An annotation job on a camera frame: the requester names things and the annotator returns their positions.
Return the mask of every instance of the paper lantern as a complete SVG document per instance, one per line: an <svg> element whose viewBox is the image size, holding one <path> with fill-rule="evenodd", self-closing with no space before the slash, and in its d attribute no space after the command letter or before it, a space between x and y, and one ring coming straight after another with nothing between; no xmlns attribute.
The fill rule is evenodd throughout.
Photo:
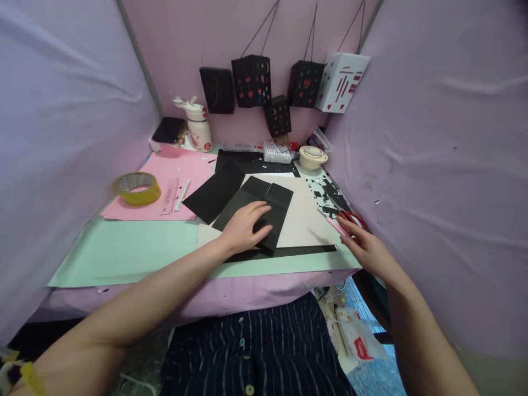
<svg viewBox="0 0 528 396"><path fill-rule="evenodd" d="M271 99L271 104L264 107L264 116L268 124L269 134L276 138L292 131L290 106L288 98L280 95Z"/></svg>
<svg viewBox="0 0 528 396"><path fill-rule="evenodd" d="M327 56L315 107L323 113L344 113L363 78L370 57L344 52Z"/></svg>
<svg viewBox="0 0 528 396"><path fill-rule="evenodd" d="M270 59L248 55L231 61L238 107L266 106L271 103Z"/></svg>
<svg viewBox="0 0 528 396"><path fill-rule="evenodd" d="M291 67L288 100L290 106L314 107L325 65L300 60Z"/></svg>
<svg viewBox="0 0 528 396"><path fill-rule="evenodd" d="M235 101L231 70L200 68L200 77L202 77L203 92L209 113L233 114Z"/></svg>

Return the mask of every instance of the pen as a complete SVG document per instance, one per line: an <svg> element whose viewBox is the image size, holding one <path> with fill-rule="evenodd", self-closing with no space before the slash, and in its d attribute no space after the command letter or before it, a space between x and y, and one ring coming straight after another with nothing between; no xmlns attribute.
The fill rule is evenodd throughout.
<svg viewBox="0 0 528 396"><path fill-rule="evenodd" d="M331 219L330 217L326 217L326 215L321 212L321 209L317 209L319 211L320 214L322 214L325 218L326 218L326 221L328 223L330 223L330 225L335 228L335 230L342 236L344 237L347 237L347 238L350 238L350 235L348 235L344 229L342 229L339 224L337 224L333 219Z"/></svg>
<svg viewBox="0 0 528 396"><path fill-rule="evenodd" d="M175 212L178 212L182 208L183 198L185 198L185 194L187 194L187 189L189 188L189 184L191 184L191 179L187 180L187 184L185 185L183 191L180 194L180 198L178 199L178 202L176 203L176 206L174 207Z"/></svg>

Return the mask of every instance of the red scissors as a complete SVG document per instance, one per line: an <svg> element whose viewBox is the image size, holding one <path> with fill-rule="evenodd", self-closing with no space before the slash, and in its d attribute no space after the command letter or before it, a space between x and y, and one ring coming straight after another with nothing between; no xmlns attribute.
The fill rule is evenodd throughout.
<svg viewBox="0 0 528 396"><path fill-rule="evenodd" d="M359 227L361 227L364 230L367 229L367 224L365 223L365 221L361 217L359 217L355 213L352 213L350 211L344 210L342 207L339 206L339 204L336 202L336 200L331 197L330 194L328 194L328 197L330 198L332 203L335 205L335 207L339 210L339 213L337 214L337 217L340 217L343 220L346 220L346 221L349 221L349 222L352 222L352 223L356 223L357 225L359 225Z"/></svg>

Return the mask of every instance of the mint green mat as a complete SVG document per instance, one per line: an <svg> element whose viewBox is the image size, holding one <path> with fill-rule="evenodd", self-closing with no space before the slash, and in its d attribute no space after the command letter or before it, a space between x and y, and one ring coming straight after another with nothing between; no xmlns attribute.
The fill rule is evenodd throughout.
<svg viewBox="0 0 528 396"><path fill-rule="evenodd" d="M197 247L197 221L109 221L97 215L48 286L89 287L139 282ZM339 241L337 252L221 265L211 278L360 268Z"/></svg>

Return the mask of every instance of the right hand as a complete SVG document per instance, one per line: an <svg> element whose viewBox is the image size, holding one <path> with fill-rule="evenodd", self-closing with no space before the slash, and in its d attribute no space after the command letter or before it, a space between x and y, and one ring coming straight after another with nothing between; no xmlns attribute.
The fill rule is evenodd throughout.
<svg viewBox="0 0 528 396"><path fill-rule="evenodd" d="M363 230L356 223L340 217L337 218L337 221L350 236L355 236L355 238L341 236L341 242L350 249L364 269L380 278L387 285L394 286L407 279L403 269L378 237Z"/></svg>
<svg viewBox="0 0 528 396"><path fill-rule="evenodd" d="M256 201L235 212L218 237L218 240L228 249L229 255L251 249L270 233L273 228L271 225L266 225L255 234L253 233L257 220L270 210L271 206L267 202Z"/></svg>

